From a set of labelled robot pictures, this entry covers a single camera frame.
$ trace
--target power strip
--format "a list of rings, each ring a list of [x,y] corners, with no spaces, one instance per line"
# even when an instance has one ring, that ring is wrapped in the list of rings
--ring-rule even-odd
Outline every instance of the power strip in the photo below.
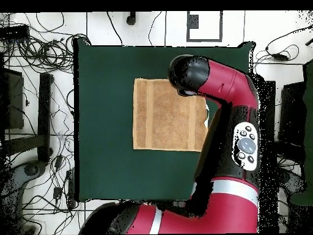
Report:
[[[67,208],[71,211],[76,207],[76,201],[74,200],[74,179],[73,179],[73,171],[66,171],[66,179],[68,180],[68,193],[66,205]]]

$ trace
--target plug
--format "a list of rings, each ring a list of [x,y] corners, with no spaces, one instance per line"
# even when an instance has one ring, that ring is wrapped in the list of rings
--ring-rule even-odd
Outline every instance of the plug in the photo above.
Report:
[[[62,196],[62,189],[60,187],[55,187],[53,189],[53,199],[56,200],[56,203],[58,200],[61,199],[61,196]]]
[[[59,171],[61,165],[63,162],[63,156],[57,156],[56,163],[54,164],[54,167],[56,168],[56,171]]]

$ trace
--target black stand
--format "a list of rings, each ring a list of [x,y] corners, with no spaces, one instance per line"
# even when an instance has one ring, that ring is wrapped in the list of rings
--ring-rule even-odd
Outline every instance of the black stand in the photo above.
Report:
[[[53,81],[52,75],[40,74],[38,135],[5,141],[3,146],[8,156],[37,148],[38,160],[44,163],[49,162],[53,152],[50,148],[50,95]]]
[[[128,25],[134,25],[136,23],[136,12],[130,12],[130,16],[126,20]]]

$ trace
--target black border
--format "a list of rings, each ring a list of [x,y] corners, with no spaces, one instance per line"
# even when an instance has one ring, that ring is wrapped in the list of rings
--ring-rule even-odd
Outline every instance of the black border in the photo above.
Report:
[[[79,174],[79,72],[78,72],[78,39],[73,39],[73,81],[74,81],[74,163],[75,163],[75,174]],[[74,176],[74,199],[80,203],[83,201],[79,200],[79,176]]]
[[[219,11],[219,39],[190,39],[190,11],[187,11],[187,42],[222,42],[223,40],[223,11]]]

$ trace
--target silver stripe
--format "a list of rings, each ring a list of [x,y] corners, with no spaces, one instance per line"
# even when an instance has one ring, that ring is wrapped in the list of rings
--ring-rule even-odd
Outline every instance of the silver stripe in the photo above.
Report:
[[[213,181],[212,193],[226,193],[230,195],[237,195],[245,198],[257,207],[257,192],[252,187],[244,183],[232,180],[215,180]]]
[[[155,215],[149,234],[158,234],[161,226],[162,211],[155,208]]]
[[[193,184],[193,191],[191,191],[191,195],[193,195],[193,193],[196,191],[196,187],[197,187],[197,183]]]

